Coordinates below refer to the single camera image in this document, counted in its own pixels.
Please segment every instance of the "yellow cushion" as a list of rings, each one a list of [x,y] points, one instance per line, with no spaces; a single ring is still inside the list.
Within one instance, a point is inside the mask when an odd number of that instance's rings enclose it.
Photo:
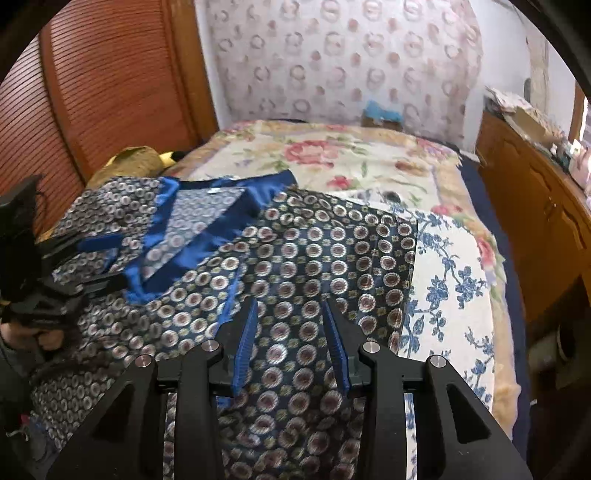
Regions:
[[[157,177],[164,170],[160,156],[150,147],[130,147],[119,152],[97,171],[86,185],[97,189],[112,177]]]
[[[164,168],[169,168],[176,164],[176,162],[173,160],[172,152],[161,153],[160,160],[162,160]]]

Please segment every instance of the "pink rose print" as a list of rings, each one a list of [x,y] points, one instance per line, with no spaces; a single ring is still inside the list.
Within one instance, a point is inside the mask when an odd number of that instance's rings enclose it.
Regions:
[[[336,175],[331,181],[326,183],[327,187],[334,187],[338,190],[350,190],[353,188],[354,180],[350,180],[343,175]]]
[[[346,132],[348,127],[347,125],[326,125],[326,129],[333,132]]]
[[[423,148],[425,152],[439,160],[445,160],[455,153],[451,148],[430,142],[429,140],[423,140],[422,138],[417,138],[417,146]]]
[[[328,168],[335,166],[328,160],[334,160],[338,156],[339,147],[326,140],[305,140],[289,145],[285,151],[285,158],[298,165],[325,165]]]
[[[482,268],[494,268],[495,266],[495,252],[493,251],[490,244],[482,237],[476,238],[476,244],[478,245],[478,250],[480,251],[480,262],[482,263]]]
[[[234,122],[230,128],[226,128],[225,130],[222,130],[222,131],[227,134],[237,134],[241,130],[246,129],[255,123],[256,123],[256,120],[244,120],[241,122]]]
[[[445,205],[435,205],[435,207],[431,208],[431,211],[438,215],[453,216],[454,213],[462,213],[464,209],[459,205],[451,205],[449,207]]]
[[[451,213],[445,205],[435,205],[435,207],[431,208],[431,211],[438,215],[450,215]]]

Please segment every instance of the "wooden wardrobe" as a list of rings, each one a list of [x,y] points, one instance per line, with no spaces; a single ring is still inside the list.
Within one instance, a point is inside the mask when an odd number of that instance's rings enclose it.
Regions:
[[[48,228],[121,149],[215,131],[191,0],[72,0],[0,85],[0,194],[43,173]]]

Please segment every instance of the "floral bedspread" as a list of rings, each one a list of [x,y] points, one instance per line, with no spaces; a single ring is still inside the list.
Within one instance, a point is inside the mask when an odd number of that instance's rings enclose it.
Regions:
[[[417,218],[418,255],[399,354],[450,358],[511,436],[520,387],[504,259],[474,211],[459,162],[449,148],[386,129],[258,121],[218,132],[167,174],[197,180],[289,168],[301,188]],[[407,424],[410,451],[411,400]]]

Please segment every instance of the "patterned shirt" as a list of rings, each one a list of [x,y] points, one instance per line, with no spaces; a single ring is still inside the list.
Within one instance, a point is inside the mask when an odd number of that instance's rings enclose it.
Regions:
[[[151,248],[144,247],[144,239],[161,209],[155,194],[162,190],[153,179],[117,179],[85,192],[58,232],[70,226],[121,232],[124,244],[111,268],[139,259],[142,278],[157,278],[163,265],[199,245],[217,221],[239,212],[245,194],[231,182],[221,188],[186,186],[177,192],[163,240]],[[272,480],[298,472],[306,478],[350,478],[363,399],[348,400],[337,390],[320,302],[335,297],[368,338],[397,352],[416,234],[414,220],[328,194],[281,188],[241,234],[208,252],[181,278],[170,278],[156,299],[131,304],[120,292],[93,300],[79,320],[82,341],[54,361],[74,360],[76,368],[51,365],[38,380],[39,415],[62,447],[137,355],[161,360],[186,353],[215,337],[218,326],[253,295],[259,323],[247,381],[231,405],[219,409],[229,477]],[[105,252],[81,254],[56,276],[71,281],[98,273],[109,263],[106,258]],[[175,402],[170,395],[165,478],[174,469]]]

